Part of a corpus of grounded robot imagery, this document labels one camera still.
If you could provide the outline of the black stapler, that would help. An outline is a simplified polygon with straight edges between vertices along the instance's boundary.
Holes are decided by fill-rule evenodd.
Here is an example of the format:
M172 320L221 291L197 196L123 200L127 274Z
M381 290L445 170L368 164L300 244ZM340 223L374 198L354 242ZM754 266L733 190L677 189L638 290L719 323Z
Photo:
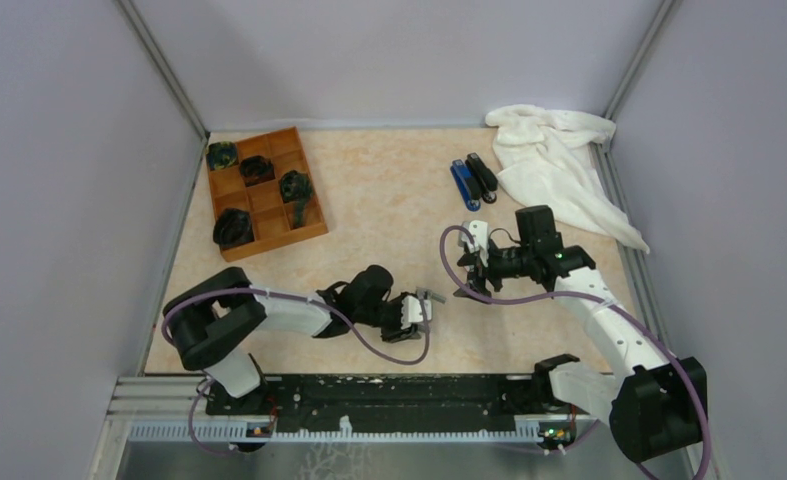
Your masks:
M481 200L487 204L495 203L497 200L496 191L498 190L499 184L493 171L487 167L481 157L476 153L467 155L465 165L479 184Z

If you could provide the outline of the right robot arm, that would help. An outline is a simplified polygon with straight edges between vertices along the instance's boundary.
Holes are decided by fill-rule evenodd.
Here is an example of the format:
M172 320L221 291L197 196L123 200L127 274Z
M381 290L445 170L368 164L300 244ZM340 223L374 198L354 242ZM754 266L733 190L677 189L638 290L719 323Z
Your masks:
M552 210L526 207L515 213L519 239L499 247L483 221L448 227L463 254L457 295L498 305L507 279L528 278L543 287L532 301L551 298L570 312L610 367L602 374L564 356L544 361L532 398L545 412L571 404L610 429L623 455L641 464L699 444L711 456L706 411L707 375L693 357L679 359L611 294L595 261L578 245L567 246Z

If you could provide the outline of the staple strip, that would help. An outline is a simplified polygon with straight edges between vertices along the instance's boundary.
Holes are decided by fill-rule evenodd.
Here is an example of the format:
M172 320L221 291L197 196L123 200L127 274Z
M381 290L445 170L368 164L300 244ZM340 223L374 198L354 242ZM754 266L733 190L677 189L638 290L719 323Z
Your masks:
M415 291L415 294L422 301L430 301L440 304L445 304L447 302L445 296L427 288L418 287Z

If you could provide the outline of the blue stapler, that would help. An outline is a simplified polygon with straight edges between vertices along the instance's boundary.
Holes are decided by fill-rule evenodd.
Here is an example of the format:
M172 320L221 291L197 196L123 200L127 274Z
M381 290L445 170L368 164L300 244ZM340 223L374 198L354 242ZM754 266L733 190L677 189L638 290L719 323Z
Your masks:
M481 208L481 186L468 166L460 159L451 163L450 172L455 180L465 207L476 212Z

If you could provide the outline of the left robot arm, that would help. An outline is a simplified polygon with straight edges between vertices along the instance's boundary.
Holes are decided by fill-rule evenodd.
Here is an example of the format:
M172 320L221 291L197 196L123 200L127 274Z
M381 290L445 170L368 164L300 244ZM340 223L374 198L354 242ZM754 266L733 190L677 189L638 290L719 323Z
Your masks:
M254 414L269 399L260 366L242 347L255 331L314 339L353 334L389 362L394 357L370 345L359 326L377 329L385 343L427 339L433 305L444 297L424 288L394 296L393 286L392 274L380 265L308 295L254 286L243 269L229 267L169 301L160 331L185 370L205 374L210 414Z

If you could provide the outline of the orange wooden divided tray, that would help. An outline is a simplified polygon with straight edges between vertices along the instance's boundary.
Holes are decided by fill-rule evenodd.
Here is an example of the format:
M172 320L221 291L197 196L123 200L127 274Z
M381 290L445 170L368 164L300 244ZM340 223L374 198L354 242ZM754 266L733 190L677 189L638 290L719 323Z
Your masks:
M246 210L251 214L255 240L236 248L221 250L227 262L238 261L287 245L296 244L328 232L316 188L299 131L295 127L231 141L238 147L236 166L210 171L206 163L207 179L213 206L214 221L227 208ZM252 187L245 187L239 173L240 162L250 156L269 158L275 179ZM290 170L310 176L313 196L308 202L284 203L279 192L279 180Z

